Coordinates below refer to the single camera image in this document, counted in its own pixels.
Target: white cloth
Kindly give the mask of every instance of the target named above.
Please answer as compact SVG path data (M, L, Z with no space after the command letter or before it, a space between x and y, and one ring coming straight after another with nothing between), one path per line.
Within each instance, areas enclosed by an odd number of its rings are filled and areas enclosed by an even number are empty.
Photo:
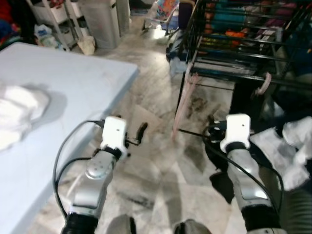
M42 116L48 102L48 96L41 91L1 86L0 151L21 140L31 123Z
M283 138L274 128L269 128L251 136L250 140L281 174L286 191L299 187L310 178L305 164L312 158L312 117L286 123Z
M79 48L85 55L92 55L96 49L96 42L93 36L86 36L77 42Z

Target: black metal frame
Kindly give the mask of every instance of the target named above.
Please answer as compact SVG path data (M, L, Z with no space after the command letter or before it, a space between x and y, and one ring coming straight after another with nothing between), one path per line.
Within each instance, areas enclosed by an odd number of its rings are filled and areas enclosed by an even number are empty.
M244 110L244 104L242 104L242 100L248 102L250 100L251 93L255 90L256 87L261 86L261 83L264 82L264 78L262 77L262 71L264 66L268 65L269 62L274 62L276 65L277 62L284 62L285 67L280 74L275 74L271 81L272 84L276 84L276 89L278 90L281 86L292 87L295 89L303 89L303 90L312 90L312 86L307 85L306 83L300 83L295 81L285 80L285 76L289 67L294 62L294 56L299 48L303 48L301 46L302 40L306 38L307 27L309 23L311 23L311 15L312 15L312 3L307 0L291 0L288 2L296 2L296 8L293 9L293 14L291 17L279 16L274 13L276 9L286 9L290 10L291 8L280 6L280 5L261 5L259 3L248 3L248 2L232 2L231 7L233 6L261 6L268 11L264 13L254 14L252 12L243 12L241 10L233 10L232 8L227 10L226 8L216 9L210 8L208 9L206 4L208 3L216 3L216 4L227 4L226 2L216 2L213 0L197 0L194 10L192 12L191 18L189 20L189 24L184 35L183 41L179 48L178 55L181 55L182 52L187 52L188 59L192 59L195 51L199 51L201 53L196 54L195 62L191 69L191 74L197 73L201 77L214 78L220 80L228 80L235 82L235 88L233 89L233 98L231 103L230 114L234 113L246 113ZM253 16L257 17L257 22L254 24L246 23L246 22L235 22L235 21L226 21L226 20L206 20L205 13L222 13L228 15L244 15L244 16ZM263 39L255 39L255 35L258 30L278 30L272 29L270 27L264 26L264 22L268 19L277 19L284 20L284 27L282 29L282 38L281 41L270 41ZM229 27L236 26L240 28L248 28L249 32L246 33L246 37L237 38L230 37L226 35L216 35L216 34L207 34L204 32L206 27L206 23L216 24L216 23L226 23ZM291 34L300 35L300 39L297 43L289 44L287 43L287 39ZM216 39L210 45L200 44L198 42L200 37L203 39ZM238 41L239 45L235 48L228 45L227 41ZM278 50L280 46L288 46L293 48L292 54L289 58L278 58L274 56L275 51ZM213 65L214 61L217 62L226 62L228 63L226 66L235 67L239 69L252 70L253 75L244 75L240 73L232 73L232 72L223 72L219 70L210 70L204 69L201 67L197 67L196 63L201 60L201 63L206 63ZM185 73L182 76L180 92L177 102L177 107L179 106L182 90L185 82ZM261 103L259 103L259 113L261 111ZM258 118L259 113L255 115L253 113L247 113L251 115L251 118ZM199 136L200 134L190 132L187 130L179 129L182 132L189 133L195 136Z

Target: white container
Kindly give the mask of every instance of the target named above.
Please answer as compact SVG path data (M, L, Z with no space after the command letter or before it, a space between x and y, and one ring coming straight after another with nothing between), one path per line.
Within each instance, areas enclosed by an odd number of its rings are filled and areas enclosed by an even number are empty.
M48 9L44 7L42 1L35 4L33 6L33 10L34 14L37 16L38 23L53 24ZM65 20L67 20L65 7L63 4L56 7L52 7L51 11L57 23L62 23Z
M79 6L97 47L116 48L120 43L116 0L79 0Z
M83 16L82 12L80 11L79 5L78 5L78 0L71 0L71 4L72 4L72 8L74 10L75 16L77 18Z

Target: silver robot arm segment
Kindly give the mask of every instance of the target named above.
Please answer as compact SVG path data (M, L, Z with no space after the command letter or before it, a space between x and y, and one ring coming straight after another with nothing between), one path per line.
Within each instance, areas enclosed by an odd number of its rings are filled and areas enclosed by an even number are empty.
M227 153L229 159L263 184L259 176L259 166L248 151L249 135L250 118L248 115L228 115L227 130L220 148ZM281 229L279 216L265 191L231 163L228 167L228 175L234 185L234 194L248 234L287 234Z
M101 149L88 160L85 174L76 188L62 234L94 234L116 163L127 157L129 143L134 145L141 143L147 123L140 127L137 137L132 141L126 138L126 128L126 121L121 118L105 119Z

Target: drying rack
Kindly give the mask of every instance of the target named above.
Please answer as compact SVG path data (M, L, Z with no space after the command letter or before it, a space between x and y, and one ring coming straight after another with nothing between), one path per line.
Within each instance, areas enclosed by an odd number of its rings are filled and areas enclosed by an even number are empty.
M295 7L282 3L295 3ZM250 7L260 8L258 12L249 11ZM277 14L281 9L291 11L289 15ZM299 48L304 48L307 28L312 23L312 3L310 0L256 2L226 1L226 0L197 0L190 17L178 55L187 54L190 74L198 74L201 78L233 81L235 83L229 114L246 113L251 119L258 119L263 101L253 108L248 108L250 98L257 87L265 81L265 73L270 72L275 93L280 87L287 86L300 90L312 90L311 84L285 79ZM282 26L271 27L268 20L280 20ZM225 31L244 32L238 37L225 35ZM298 35L296 43L289 43L292 35ZM287 58L278 56L278 49L291 48ZM181 80L177 107L180 104L182 90L188 74L184 73ZM227 89L216 86L197 84L217 89ZM181 132L200 136L200 133L179 129Z

